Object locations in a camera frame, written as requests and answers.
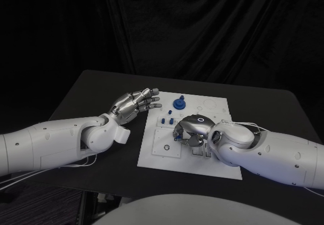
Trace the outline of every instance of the gray floor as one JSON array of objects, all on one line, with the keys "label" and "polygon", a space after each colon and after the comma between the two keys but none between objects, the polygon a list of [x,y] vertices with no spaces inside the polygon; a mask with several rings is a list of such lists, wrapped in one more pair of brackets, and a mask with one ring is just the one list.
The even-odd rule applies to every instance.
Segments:
[{"label": "gray floor", "polygon": [[6,189],[15,195],[0,203],[2,225],[75,225],[83,191],[19,182]]}]

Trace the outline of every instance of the blue cap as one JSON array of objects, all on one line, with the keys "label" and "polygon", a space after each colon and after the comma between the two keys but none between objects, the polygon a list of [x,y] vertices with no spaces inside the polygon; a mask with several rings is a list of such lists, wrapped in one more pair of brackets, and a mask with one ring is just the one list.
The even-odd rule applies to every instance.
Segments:
[{"label": "blue cap", "polygon": [[182,95],[179,99],[175,100],[173,106],[176,109],[185,109],[186,108],[186,102],[185,102],[185,96]]}]

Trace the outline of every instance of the robotic arm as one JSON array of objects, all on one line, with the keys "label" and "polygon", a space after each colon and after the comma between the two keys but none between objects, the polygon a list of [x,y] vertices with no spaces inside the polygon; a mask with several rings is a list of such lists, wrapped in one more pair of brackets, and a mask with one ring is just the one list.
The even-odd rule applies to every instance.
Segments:
[{"label": "robotic arm", "polygon": [[[183,132],[192,136],[183,139]],[[232,121],[215,124],[204,115],[188,116],[173,137],[192,147],[204,145],[228,166],[243,166],[268,179],[302,187],[324,189],[324,146],[271,131],[253,133]]]},{"label": "robotic arm", "polygon": [[162,104],[159,89],[145,89],[124,94],[109,113],[99,117],[55,120],[0,135],[0,176],[19,171],[61,167],[104,152],[114,140],[126,144],[130,130],[122,125],[137,114]]}]

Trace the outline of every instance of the white board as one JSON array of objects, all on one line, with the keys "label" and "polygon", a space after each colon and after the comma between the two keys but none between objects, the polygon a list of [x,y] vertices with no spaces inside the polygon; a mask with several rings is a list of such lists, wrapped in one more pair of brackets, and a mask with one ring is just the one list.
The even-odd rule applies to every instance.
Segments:
[{"label": "white board", "polygon": [[[186,108],[178,110],[173,107],[173,101],[182,95],[185,96]],[[241,180],[241,168],[225,165],[218,160],[217,155],[208,152],[205,145],[201,148],[192,148],[173,140],[175,126],[189,115],[201,114],[209,117],[215,123],[222,119],[232,120],[227,98],[163,91],[160,91],[159,97],[158,103],[162,103],[163,107],[149,111],[137,166]]]}]

